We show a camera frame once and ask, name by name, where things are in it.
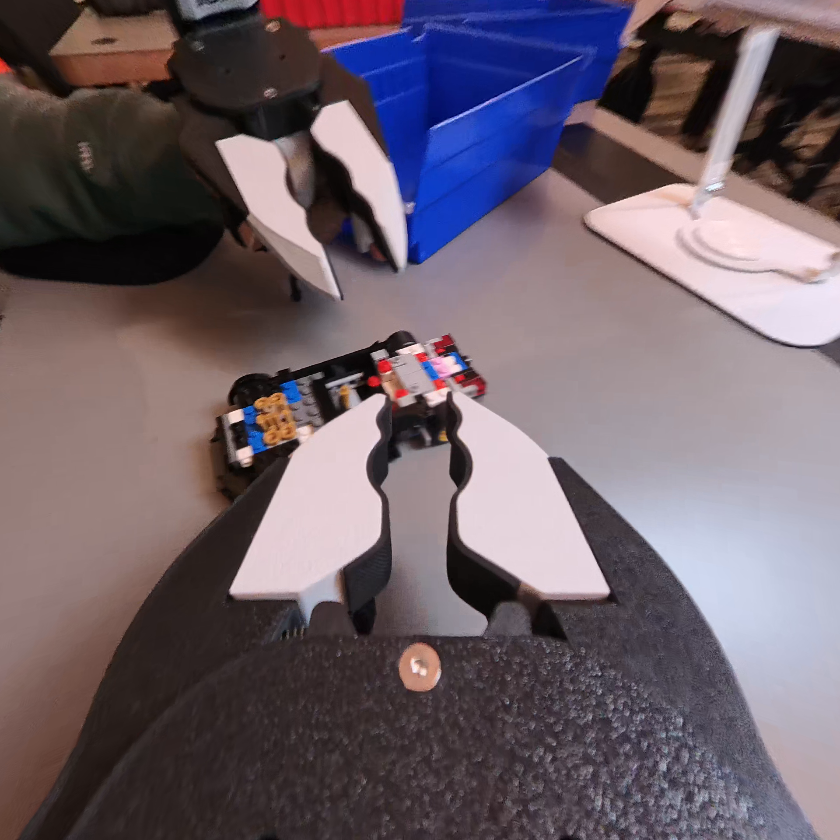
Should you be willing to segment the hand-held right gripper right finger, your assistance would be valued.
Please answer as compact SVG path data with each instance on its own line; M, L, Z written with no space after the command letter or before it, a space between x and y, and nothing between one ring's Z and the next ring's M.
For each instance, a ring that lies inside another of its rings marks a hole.
M611 587L574 514L549 455L477 401L447 399L449 505L447 577L487 623L513 604L529 634L563 636L555 602L592 605Z

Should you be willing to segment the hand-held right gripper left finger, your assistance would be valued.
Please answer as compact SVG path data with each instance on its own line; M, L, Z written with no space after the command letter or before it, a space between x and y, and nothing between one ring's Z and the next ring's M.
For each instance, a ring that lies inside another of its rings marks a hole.
M282 472L229 587L237 602L294 602L309 623L323 602L354 616L392 571L387 445L391 404L376 394L328 422Z

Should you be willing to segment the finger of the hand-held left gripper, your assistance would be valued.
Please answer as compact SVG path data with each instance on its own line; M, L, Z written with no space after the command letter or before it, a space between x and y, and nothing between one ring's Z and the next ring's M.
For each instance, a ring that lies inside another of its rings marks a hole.
M312 139L328 167L336 196L363 220L395 272L407 266L406 214L396 170L348 101L322 108Z
M313 236L305 208L292 194L288 163L277 143L237 134L215 145L245 201L248 224L259 241L301 283L341 301L331 260Z

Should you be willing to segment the black lego car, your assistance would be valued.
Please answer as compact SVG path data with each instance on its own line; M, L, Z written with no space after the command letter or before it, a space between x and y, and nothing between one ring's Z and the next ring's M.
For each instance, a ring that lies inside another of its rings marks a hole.
M211 453L217 490L235 501L278 460L288 459L325 424L375 395L392 408L388 459L400 445L447 443L447 395L479 399L487 381L450 334L426 342L407 331L297 370L239 377L216 419Z

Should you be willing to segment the blue plastic bin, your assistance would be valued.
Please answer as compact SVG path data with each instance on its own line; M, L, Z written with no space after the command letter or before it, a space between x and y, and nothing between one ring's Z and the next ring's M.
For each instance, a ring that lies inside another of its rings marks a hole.
M612 1L405 1L401 24L418 34L425 24L464 26L595 52L577 102L596 102L622 47L634 10Z
M595 57L426 24L326 50L371 92L420 264L544 173Z

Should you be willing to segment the person's left forearm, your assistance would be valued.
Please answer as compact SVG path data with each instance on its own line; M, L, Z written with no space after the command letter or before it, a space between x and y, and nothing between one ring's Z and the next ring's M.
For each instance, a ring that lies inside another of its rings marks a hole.
M126 88L67 98L3 76L2 250L221 225L179 144L175 107Z

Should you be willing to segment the red plastic bin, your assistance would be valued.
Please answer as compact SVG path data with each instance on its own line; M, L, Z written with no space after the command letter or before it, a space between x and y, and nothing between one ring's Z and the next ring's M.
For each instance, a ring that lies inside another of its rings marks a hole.
M404 1L260 1L268 18L284 18L304 28L397 25Z

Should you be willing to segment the wooden workbench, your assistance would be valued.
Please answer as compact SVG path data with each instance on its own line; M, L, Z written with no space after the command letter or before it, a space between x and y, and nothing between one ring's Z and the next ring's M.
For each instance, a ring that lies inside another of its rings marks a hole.
M187 28L241 9L263 13L259 2L80 2L80 6L77 20L49 51L60 74L76 88L136 87L166 80L174 43ZM390 35L400 25L301 28L324 50Z

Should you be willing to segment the white booklet stand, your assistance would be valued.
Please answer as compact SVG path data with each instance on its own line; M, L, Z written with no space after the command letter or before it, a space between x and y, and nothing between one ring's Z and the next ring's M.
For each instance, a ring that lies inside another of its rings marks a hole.
M838 44L838 2L680 4L725 28L745 28L697 184L599 206L584 224L768 340L800 349L836 342L838 246L723 192L778 37Z

